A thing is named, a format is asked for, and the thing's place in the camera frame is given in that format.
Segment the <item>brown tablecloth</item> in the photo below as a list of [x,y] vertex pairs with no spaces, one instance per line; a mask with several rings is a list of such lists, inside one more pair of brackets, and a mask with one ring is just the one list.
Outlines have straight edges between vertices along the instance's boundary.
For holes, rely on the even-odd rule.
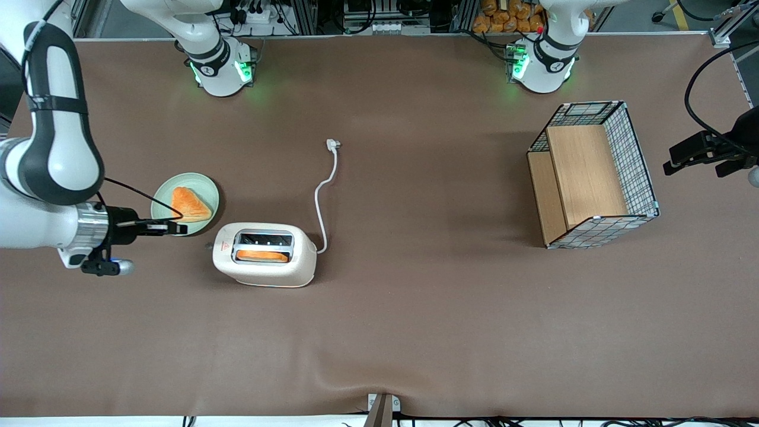
[[[716,52],[707,36],[589,36],[543,96],[467,37],[272,40],[255,87],[228,99],[196,88],[171,43],[78,47],[107,175],[151,192],[201,172],[224,203],[202,235],[116,248],[129,277],[0,252],[2,415],[346,413],[376,391],[420,416],[759,415],[759,192],[744,172],[660,166],[699,130],[682,96]],[[541,248],[525,151],[560,103],[616,99],[661,218],[603,248]],[[723,130],[748,109],[729,59],[693,100]],[[19,114],[13,133],[29,132]],[[312,284],[218,272],[206,244],[225,223],[320,244],[326,138],[343,148]]]

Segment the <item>power plug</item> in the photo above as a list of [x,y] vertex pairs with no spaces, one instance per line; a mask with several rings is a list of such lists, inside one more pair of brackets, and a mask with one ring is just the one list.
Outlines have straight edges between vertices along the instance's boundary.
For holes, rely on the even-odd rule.
[[340,144],[340,141],[337,141],[334,139],[327,140],[327,150],[337,151],[337,149],[340,148],[341,146],[342,144]]

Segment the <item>bread slice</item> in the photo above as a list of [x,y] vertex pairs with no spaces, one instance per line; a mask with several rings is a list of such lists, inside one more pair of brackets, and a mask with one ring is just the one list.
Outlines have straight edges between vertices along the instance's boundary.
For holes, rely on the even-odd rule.
[[172,207],[184,215],[178,223],[198,223],[210,220],[213,212],[187,187],[174,188]]
[[288,256],[279,252],[269,251],[237,251],[240,261],[287,262]]

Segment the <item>green plate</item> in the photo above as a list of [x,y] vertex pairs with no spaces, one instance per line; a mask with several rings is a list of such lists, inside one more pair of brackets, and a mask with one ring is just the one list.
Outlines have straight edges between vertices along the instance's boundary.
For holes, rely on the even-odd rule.
[[[189,236],[190,234],[195,234],[196,232],[201,231],[211,222],[211,220],[213,220],[216,211],[219,209],[219,189],[216,187],[216,184],[211,181],[211,178],[199,173],[187,172],[174,176],[164,182],[153,197],[170,206],[172,204],[172,193],[174,192],[174,188],[177,187],[187,187],[192,190],[211,210],[211,217],[208,220],[185,224],[187,226],[186,236]],[[159,218],[176,217],[176,213],[153,202],[150,205],[150,216],[153,217],[154,220],[157,220]]]

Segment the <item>toaster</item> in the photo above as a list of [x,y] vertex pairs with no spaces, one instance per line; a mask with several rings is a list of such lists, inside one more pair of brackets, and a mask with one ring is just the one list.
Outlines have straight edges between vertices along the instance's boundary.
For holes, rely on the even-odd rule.
[[298,288],[313,279],[317,247],[296,226],[232,223],[216,234],[213,265],[244,285]]

